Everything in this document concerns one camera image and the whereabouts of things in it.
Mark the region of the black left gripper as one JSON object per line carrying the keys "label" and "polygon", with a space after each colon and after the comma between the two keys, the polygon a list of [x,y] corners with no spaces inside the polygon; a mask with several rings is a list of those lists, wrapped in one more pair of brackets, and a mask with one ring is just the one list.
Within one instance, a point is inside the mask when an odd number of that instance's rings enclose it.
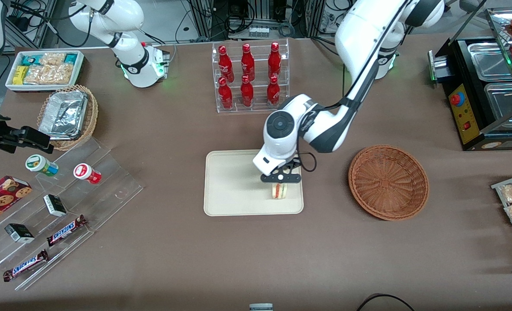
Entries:
{"label": "black left gripper", "polygon": [[301,167],[300,159],[292,159],[285,165],[275,168],[269,175],[261,175],[261,181],[270,183],[271,191],[273,191],[273,184],[287,184],[287,190],[289,190],[290,184],[301,181],[301,175],[295,172],[299,167]]}

